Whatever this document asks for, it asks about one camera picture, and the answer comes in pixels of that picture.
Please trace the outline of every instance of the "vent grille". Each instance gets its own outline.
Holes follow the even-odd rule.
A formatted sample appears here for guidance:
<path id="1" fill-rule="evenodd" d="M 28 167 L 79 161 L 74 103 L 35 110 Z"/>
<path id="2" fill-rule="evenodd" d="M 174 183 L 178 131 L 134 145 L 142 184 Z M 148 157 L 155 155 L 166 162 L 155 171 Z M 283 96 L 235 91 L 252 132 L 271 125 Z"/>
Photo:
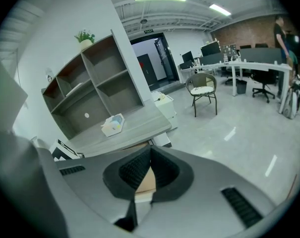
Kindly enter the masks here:
<path id="1" fill-rule="evenodd" d="M 83 166 L 76 166 L 67 169 L 60 169 L 60 173 L 62 176 L 66 176 L 83 170 L 85 170 Z"/>
<path id="2" fill-rule="evenodd" d="M 221 193 L 247 228 L 262 219 L 257 210 L 235 188 L 226 188 Z"/>

